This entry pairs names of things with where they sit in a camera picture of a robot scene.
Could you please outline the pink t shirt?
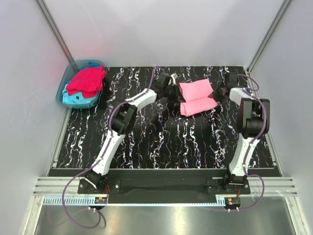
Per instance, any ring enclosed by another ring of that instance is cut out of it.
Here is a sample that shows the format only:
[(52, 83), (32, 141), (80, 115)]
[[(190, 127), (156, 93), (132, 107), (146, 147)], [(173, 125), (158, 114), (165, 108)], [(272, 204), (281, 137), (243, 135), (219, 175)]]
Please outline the pink t shirt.
[(179, 91), (184, 99), (180, 103), (180, 114), (189, 117), (215, 108), (218, 104), (210, 97), (213, 93), (210, 81), (202, 79), (191, 83), (180, 83)]

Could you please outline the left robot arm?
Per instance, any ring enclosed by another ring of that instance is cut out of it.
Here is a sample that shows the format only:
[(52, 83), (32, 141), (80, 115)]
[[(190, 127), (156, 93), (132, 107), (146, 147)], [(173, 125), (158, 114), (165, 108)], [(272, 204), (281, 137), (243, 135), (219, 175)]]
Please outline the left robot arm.
[(158, 79), (151, 80), (149, 86), (142, 92), (122, 101), (115, 100), (104, 144), (90, 170), (84, 176), (92, 192), (100, 194), (108, 188), (106, 180), (113, 156), (126, 135), (132, 131), (137, 112), (163, 97), (178, 99), (177, 77), (175, 73), (161, 72)]

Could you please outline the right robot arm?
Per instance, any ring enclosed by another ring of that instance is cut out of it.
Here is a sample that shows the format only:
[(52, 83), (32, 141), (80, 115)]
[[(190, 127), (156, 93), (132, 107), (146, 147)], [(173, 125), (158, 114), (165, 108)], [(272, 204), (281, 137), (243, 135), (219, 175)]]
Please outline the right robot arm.
[(237, 132), (239, 134), (234, 157), (227, 167), (217, 188), (227, 194), (248, 191), (248, 164), (260, 138), (269, 131), (270, 100), (258, 98), (253, 88), (239, 86), (239, 78), (249, 78), (244, 74), (227, 73), (224, 82), (211, 95), (215, 101), (224, 99), (238, 105)]

